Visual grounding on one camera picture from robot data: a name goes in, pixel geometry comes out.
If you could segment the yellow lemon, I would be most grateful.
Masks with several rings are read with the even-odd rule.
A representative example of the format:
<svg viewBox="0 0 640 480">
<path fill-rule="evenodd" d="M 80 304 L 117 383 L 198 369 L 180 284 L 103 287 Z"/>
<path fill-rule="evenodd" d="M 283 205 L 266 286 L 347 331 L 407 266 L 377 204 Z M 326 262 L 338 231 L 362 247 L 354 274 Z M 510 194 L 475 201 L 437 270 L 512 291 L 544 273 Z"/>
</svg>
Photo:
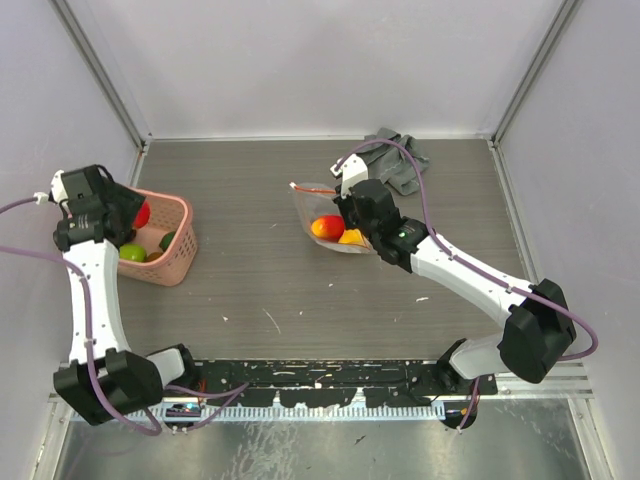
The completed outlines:
<svg viewBox="0 0 640 480">
<path fill-rule="evenodd" d="M 345 230 L 338 240 L 339 244 L 366 247 L 367 240 L 358 229 Z"/>
</svg>

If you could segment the red yellow mango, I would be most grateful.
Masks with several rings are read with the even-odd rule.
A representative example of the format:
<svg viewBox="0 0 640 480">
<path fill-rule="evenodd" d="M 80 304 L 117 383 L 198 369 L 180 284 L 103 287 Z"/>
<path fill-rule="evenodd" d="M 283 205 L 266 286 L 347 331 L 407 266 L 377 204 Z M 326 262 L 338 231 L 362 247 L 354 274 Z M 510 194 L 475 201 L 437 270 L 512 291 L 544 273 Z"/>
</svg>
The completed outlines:
<svg viewBox="0 0 640 480">
<path fill-rule="evenodd" d="M 345 223 L 340 215 L 323 215 L 311 224 L 312 234 L 321 240 L 337 242 L 345 231 Z"/>
</svg>

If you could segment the red apple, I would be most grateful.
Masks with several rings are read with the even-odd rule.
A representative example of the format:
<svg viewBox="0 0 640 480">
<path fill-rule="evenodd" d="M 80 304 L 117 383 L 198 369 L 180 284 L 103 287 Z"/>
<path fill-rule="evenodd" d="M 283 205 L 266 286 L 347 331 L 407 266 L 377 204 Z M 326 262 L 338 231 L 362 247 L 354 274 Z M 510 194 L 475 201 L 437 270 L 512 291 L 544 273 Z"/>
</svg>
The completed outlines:
<svg viewBox="0 0 640 480">
<path fill-rule="evenodd" d="M 134 222 L 133 222 L 133 228 L 134 229 L 141 229 L 144 226 L 147 225 L 147 223 L 149 222 L 151 216 L 151 208 L 150 205 L 147 201 L 145 201 L 141 208 L 139 209 Z"/>
</svg>

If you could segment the clear zip top bag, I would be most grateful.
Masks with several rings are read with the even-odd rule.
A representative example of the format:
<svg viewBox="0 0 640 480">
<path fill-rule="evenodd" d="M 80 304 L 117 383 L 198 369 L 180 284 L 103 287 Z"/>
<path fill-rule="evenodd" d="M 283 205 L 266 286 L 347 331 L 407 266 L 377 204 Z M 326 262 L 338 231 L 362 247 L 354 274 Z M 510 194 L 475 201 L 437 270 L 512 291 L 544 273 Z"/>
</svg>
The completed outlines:
<svg viewBox="0 0 640 480">
<path fill-rule="evenodd" d="M 328 186 L 317 183 L 289 184 L 294 204 L 303 228 L 303 231 L 317 245 L 328 250 L 345 254 L 372 254 L 373 248 L 367 241 L 366 247 L 343 245 L 337 242 L 325 241 L 316 238 L 311 232 L 311 224 L 323 215 L 340 215 L 338 207 L 334 204 L 335 192 Z"/>
</svg>

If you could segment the green lime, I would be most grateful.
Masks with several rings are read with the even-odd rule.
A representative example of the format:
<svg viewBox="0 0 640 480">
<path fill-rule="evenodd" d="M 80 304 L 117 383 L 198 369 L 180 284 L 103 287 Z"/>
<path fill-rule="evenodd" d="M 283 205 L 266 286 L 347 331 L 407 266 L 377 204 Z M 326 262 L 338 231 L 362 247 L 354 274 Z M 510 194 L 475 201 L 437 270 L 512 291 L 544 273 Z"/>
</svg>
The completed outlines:
<svg viewBox="0 0 640 480">
<path fill-rule="evenodd" d="M 119 256 L 121 260 L 144 263 L 147 252 L 144 247 L 134 243 L 124 244 L 119 248 Z"/>
</svg>

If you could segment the pink plastic basket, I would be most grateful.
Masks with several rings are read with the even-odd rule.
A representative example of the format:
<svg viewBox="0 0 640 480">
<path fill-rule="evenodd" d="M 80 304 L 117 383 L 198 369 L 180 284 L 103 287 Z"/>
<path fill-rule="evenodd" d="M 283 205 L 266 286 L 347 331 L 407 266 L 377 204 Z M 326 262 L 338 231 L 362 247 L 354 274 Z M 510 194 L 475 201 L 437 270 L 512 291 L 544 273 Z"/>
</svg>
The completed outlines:
<svg viewBox="0 0 640 480">
<path fill-rule="evenodd" d="M 134 229 L 130 243 L 145 248 L 147 256 L 162 252 L 158 244 L 168 232 L 176 231 L 169 249 L 153 262 L 136 263 L 119 260 L 118 273 L 132 279 L 171 287 L 181 283 L 195 258 L 198 244 L 193 228 L 194 210 L 183 197 L 134 188 L 151 208 L 146 226 Z"/>
</svg>

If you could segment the dark green fruit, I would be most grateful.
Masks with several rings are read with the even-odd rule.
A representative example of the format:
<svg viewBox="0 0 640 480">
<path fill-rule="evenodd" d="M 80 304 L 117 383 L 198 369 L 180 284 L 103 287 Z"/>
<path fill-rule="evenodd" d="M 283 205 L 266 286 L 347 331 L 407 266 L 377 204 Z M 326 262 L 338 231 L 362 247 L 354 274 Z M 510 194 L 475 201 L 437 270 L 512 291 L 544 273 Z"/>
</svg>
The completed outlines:
<svg viewBox="0 0 640 480">
<path fill-rule="evenodd" d="M 176 231 L 171 231 L 171 232 L 166 233 L 161 238 L 158 246 L 159 246 L 159 248 L 161 249 L 162 252 L 166 252 L 169 249 L 172 241 L 174 240 L 175 235 L 176 235 Z"/>
</svg>

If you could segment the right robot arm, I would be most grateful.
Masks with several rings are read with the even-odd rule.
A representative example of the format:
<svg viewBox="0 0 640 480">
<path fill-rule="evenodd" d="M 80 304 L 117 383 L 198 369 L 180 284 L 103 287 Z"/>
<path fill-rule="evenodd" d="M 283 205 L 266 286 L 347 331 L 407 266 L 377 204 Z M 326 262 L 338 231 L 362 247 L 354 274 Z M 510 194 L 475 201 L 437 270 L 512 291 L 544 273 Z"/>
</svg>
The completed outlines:
<svg viewBox="0 0 640 480">
<path fill-rule="evenodd" d="M 345 224 L 358 229 L 380 258 L 432 280 L 487 314 L 502 331 L 460 339 L 437 361 L 435 380 L 459 394 L 482 376 L 512 373 L 539 384 L 576 338 L 562 289 L 550 280 L 534 285 L 457 250 L 442 235 L 402 215 L 378 180 L 337 187 Z"/>
</svg>

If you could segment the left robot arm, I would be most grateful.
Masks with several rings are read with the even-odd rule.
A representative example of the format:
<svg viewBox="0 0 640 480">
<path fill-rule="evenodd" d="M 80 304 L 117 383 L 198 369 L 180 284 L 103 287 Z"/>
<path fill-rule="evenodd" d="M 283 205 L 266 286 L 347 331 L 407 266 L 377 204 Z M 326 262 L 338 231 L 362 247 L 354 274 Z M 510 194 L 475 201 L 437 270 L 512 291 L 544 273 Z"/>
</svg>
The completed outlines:
<svg viewBox="0 0 640 480">
<path fill-rule="evenodd" d="M 54 389 L 92 426 L 161 402 L 167 388 L 194 393 L 200 372 L 182 344 L 141 356 L 126 339 L 118 298 L 119 249 L 130 240 L 144 196 L 101 165 L 58 171 L 51 200 L 62 217 L 53 240 L 67 268 L 73 336 Z"/>
</svg>

